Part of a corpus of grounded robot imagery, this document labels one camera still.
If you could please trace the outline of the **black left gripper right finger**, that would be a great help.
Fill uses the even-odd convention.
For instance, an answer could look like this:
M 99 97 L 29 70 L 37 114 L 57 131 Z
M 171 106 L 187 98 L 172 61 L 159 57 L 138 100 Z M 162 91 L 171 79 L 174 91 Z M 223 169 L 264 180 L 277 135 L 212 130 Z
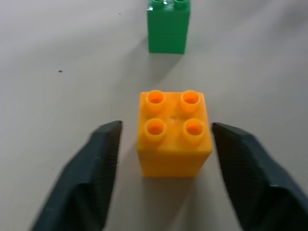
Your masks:
M 244 231 L 306 231 L 308 198 L 250 133 L 212 125 L 223 180 Z

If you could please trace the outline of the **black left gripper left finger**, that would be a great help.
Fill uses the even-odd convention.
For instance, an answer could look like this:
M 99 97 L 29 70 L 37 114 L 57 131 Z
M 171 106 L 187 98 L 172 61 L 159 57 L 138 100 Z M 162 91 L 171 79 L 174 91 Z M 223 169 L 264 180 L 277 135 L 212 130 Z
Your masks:
M 34 231 L 101 231 L 116 178 L 122 121 L 99 126 L 63 168 Z

